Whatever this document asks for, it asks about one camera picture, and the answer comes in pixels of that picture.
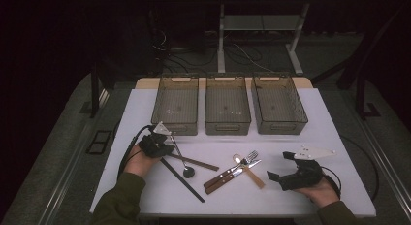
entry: white plastic part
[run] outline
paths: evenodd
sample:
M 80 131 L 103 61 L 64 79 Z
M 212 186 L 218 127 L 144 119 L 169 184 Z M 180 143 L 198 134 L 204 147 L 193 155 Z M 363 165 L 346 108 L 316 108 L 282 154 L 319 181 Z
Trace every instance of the white plastic part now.
M 313 159 L 318 159 L 318 158 L 333 156 L 333 155 L 336 155 L 335 150 L 328 150 L 328 149 L 315 148 L 315 147 L 305 147 L 303 145 L 300 151 L 294 155 L 294 158 L 302 159 L 302 160 L 313 160 Z
M 156 134 L 167 135 L 167 136 L 169 136 L 169 135 L 172 134 L 172 132 L 170 132 L 170 131 L 166 128 L 166 126 L 163 125 L 163 121 L 160 121 L 160 122 L 157 124 L 157 126 L 154 128 L 153 132 L 156 133 Z

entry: spoon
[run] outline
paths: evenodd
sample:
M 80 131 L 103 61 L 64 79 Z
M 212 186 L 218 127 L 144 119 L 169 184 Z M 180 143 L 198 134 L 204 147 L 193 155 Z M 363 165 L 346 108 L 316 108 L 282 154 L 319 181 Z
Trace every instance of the spoon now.
M 182 164 L 184 165 L 184 171 L 182 172 L 182 175 L 183 175 L 184 177 L 186 177 L 186 178 L 192 177 L 192 176 L 195 174 L 194 169 L 191 168 L 190 166 L 187 166 L 187 165 L 185 164 L 185 161 L 182 159 L 181 152 L 179 151 L 178 145 L 177 145 L 177 143 L 175 142 L 174 137 L 173 137 L 173 136 L 170 136 L 170 138 L 172 139 L 172 141 L 173 141 L 173 143 L 174 143 L 174 145 L 175 145 L 175 149 L 177 150 L 178 155 L 181 157 Z
M 239 154 L 235 154 L 233 156 L 233 160 L 238 164 L 241 162 L 241 159 L 242 158 Z M 251 179 L 253 179 L 253 181 L 257 184 L 257 186 L 260 189 L 264 188 L 265 184 L 263 183 L 263 181 L 260 178 L 258 178 L 253 172 L 251 172 L 251 170 L 246 165 L 243 165 L 243 166 L 244 166 L 244 171 L 247 172 L 247 174 L 251 177 Z

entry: gray bin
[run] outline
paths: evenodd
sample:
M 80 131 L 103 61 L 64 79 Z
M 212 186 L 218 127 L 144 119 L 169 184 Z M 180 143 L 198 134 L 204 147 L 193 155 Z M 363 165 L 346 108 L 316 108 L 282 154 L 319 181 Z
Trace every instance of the gray bin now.
M 198 74 L 163 74 L 151 123 L 163 121 L 176 136 L 197 135 L 198 97 Z
M 299 135 L 308 122 L 289 73 L 254 73 L 252 96 L 259 134 Z
M 250 123 L 245 75 L 208 74 L 205 91 L 205 132 L 215 136 L 247 135 Z

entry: dark background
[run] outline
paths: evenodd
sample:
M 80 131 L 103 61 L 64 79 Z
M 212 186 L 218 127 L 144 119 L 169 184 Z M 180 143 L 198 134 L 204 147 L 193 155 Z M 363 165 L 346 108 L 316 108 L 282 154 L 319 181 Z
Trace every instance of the dark background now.
M 400 11 L 387 32 L 375 40 L 377 31 L 404 2 L 408 6 Z M 148 16 L 153 8 L 159 15 L 154 25 Z M 119 80 L 156 76 L 161 72 L 161 64 L 155 60 L 157 55 L 151 47 L 153 28 L 161 26 L 173 42 L 202 51 L 204 31 L 215 30 L 218 25 L 218 8 L 208 4 L 84 9 L 74 0 L 0 0 L 0 219 L 71 93 L 94 64 L 99 66 L 99 77 L 105 87 L 113 87 Z M 355 77 L 359 71 L 367 71 L 368 78 L 411 130 L 411 113 L 407 112 L 411 92 L 411 30 L 406 25 L 410 8 L 407 0 L 313 3 L 304 32 L 364 33 L 366 38 L 355 53 L 356 61 L 347 67 L 350 75 Z M 249 8 L 247 12 L 260 13 L 261 9 Z M 372 42 L 377 45 L 359 68 L 359 59 L 363 59 Z M 153 70 L 141 72 L 136 66 Z

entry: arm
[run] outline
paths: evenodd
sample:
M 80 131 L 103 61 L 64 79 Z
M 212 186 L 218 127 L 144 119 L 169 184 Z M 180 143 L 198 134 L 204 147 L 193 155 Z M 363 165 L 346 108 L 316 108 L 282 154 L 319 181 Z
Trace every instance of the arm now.
M 143 177 L 160 160 L 139 151 L 139 146 L 135 145 L 117 184 L 103 195 L 94 209 L 90 224 L 138 224 L 140 196 L 145 187 Z
M 308 197 L 320 208 L 317 213 L 324 225 L 365 224 L 339 200 L 332 186 L 324 178 L 313 187 L 296 189 L 295 191 Z

